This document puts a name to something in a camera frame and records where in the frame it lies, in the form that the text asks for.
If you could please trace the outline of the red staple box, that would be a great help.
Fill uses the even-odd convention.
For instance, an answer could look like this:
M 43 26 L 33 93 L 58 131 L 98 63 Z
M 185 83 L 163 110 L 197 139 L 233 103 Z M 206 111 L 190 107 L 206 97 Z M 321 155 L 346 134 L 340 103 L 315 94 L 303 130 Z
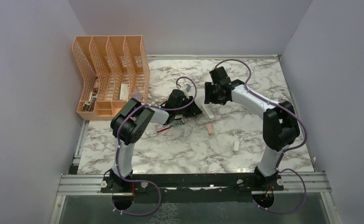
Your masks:
M 167 124 L 167 125 L 155 125 L 155 128 L 156 128 L 157 133 L 160 133 L 160 132 L 166 131 L 172 127 L 181 126 L 184 124 L 185 124 L 185 120 L 184 120 L 184 118 L 181 118 L 181 119 L 174 120 L 170 124 Z

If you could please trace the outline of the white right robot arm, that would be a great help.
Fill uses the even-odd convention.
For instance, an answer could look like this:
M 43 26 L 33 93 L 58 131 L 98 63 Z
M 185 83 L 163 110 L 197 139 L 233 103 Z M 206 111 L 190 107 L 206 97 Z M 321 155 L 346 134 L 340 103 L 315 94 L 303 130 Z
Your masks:
M 205 83 L 205 104 L 225 105 L 235 102 L 262 119 L 262 137 L 266 144 L 263 156 L 254 169 L 253 184 L 264 190 L 278 175 L 282 153 L 300 135 L 293 105 L 279 103 L 246 87 L 241 80 L 231 80 L 224 67 L 210 71 L 212 81 Z

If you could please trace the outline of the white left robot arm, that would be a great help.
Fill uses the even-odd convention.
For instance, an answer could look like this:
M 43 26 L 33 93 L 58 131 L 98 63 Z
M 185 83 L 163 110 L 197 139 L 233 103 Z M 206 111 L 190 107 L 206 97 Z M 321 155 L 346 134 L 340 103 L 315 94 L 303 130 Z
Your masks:
M 184 117 L 194 117 L 202 113 L 190 93 L 189 84 L 178 84 L 159 107 L 142 104 L 138 100 L 141 94 L 138 94 L 113 118 L 110 127 L 116 137 L 116 156 L 110 170 L 110 180 L 118 191 L 123 192 L 130 187 L 134 146 L 150 123 L 170 127 L 181 124 Z

